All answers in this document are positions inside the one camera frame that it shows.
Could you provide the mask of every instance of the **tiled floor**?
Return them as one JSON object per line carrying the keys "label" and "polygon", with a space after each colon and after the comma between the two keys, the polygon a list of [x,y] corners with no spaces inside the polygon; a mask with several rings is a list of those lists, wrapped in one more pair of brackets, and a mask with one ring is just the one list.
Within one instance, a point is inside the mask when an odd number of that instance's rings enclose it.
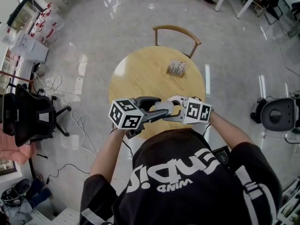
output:
{"label": "tiled floor", "polygon": [[[205,79],[206,101],[252,137],[286,186],[300,173],[295,145],[287,144],[281,133],[266,132],[263,137],[263,127],[252,122],[249,113],[259,97],[282,98],[286,91],[299,89],[299,76],[295,74],[299,73],[299,37],[290,40],[280,23],[270,27],[265,17],[257,18],[251,8],[237,19],[241,7],[241,0],[225,0],[219,12],[201,0],[78,0],[65,15],[66,27],[59,39],[50,46],[48,71],[43,79],[53,82],[61,74],[63,81],[56,93],[84,114],[85,131],[100,150],[111,129],[108,89],[118,63],[132,51],[154,45],[152,26],[185,27],[202,41],[193,61]],[[193,46],[177,33],[162,33],[159,41],[186,53]],[[71,136],[66,138],[57,132],[53,139],[42,141],[42,150],[49,159],[33,159],[36,171],[45,179],[49,174],[56,175],[66,163],[88,172],[94,159],[78,149],[83,134],[70,114],[59,122]],[[202,132],[203,126],[195,129]],[[212,148],[224,145],[214,129],[209,129],[206,138]],[[135,141],[130,142],[134,150],[142,142],[138,138]],[[91,149],[87,139],[83,147]],[[112,182],[118,193],[126,186],[131,171],[129,151],[122,145]],[[67,206],[79,210],[87,177],[69,166],[60,171],[59,177],[51,178],[49,188],[56,210]]]}

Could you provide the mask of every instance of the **black office chair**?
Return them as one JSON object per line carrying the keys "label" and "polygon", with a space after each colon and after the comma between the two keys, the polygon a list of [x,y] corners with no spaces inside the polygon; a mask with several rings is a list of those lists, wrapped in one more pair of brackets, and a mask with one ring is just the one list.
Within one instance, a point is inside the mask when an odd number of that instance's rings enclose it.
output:
{"label": "black office chair", "polygon": [[[270,22],[266,14],[264,16],[266,17],[268,23],[270,25],[273,25],[277,20],[280,19],[280,17],[283,15],[283,12],[281,11],[280,7],[278,6],[279,0],[262,0],[262,5],[264,5],[267,8],[267,11],[276,18],[274,22]],[[280,15],[277,14],[274,8],[278,8],[280,11]]]}
{"label": "black office chair", "polygon": [[[15,136],[15,143],[18,147],[27,141],[40,141],[53,138],[52,132],[55,127],[64,135],[60,125],[56,122],[56,117],[65,110],[71,111],[70,106],[65,106],[56,112],[53,101],[46,96],[30,93],[25,86],[18,84],[14,93],[8,93],[3,98],[3,132],[10,136]],[[49,121],[40,120],[42,114],[49,114]]]}

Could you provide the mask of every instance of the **table top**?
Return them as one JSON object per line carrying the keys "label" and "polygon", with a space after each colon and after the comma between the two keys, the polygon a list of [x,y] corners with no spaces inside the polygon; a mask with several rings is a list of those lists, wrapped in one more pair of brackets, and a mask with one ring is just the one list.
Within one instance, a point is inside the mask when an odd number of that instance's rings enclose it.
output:
{"label": "table top", "polygon": [[[172,60],[186,63],[183,77],[166,73]],[[141,96],[158,97],[165,101],[174,95],[196,96],[204,101],[204,82],[197,66],[188,56],[164,46],[145,47],[125,57],[116,67],[109,88],[110,103],[118,98]],[[174,114],[177,114],[180,108],[176,107]],[[191,127],[181,122],[168,122],[162,119],[144,126],[145,130],[139,134],[139,137],[144,139],[166,130]]]}

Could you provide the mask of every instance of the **pink cloth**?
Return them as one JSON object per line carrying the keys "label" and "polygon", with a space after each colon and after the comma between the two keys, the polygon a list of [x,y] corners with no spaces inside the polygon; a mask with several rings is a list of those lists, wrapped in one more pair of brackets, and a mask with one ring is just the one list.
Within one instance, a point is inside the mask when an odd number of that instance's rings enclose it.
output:
{"label": "pink cloth", "polygon": [[24,164],[30,157],[36,155],[37,149],[34,142],[17,147],[15,137],[3,133],[2,128],[0,124],[0,158]]}

